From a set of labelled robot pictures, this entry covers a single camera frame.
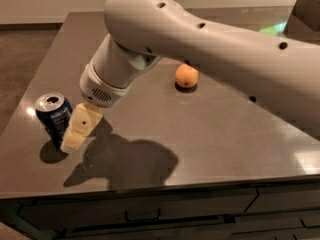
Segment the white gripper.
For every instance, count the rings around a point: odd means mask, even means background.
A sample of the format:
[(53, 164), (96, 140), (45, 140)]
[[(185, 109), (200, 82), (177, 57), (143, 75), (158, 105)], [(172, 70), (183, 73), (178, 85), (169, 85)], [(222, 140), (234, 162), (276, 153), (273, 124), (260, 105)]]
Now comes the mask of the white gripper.
[(116, 88), (105, 83), (92, 64), (86, 65), (79, 86), (82, 96), (96, 106), (91, 103), (80, 103), (74, 108), (60, 146), (63, 152), (78, 150), (103, 118), (99, 107), (112, 107), (130, 89), (130, 86)]

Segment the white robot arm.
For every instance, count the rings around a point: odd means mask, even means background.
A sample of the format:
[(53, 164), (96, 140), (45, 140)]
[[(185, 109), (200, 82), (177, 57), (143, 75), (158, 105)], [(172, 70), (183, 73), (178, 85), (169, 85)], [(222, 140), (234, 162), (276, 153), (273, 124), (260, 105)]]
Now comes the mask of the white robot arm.
[(105, 39), (86, 65), (61, 148), (77, 150), (163, 57), (176, 59), (238, 92), (312, 137), (320, 135), (320, 46), (211, 22), (173, 0), (106, 0)]

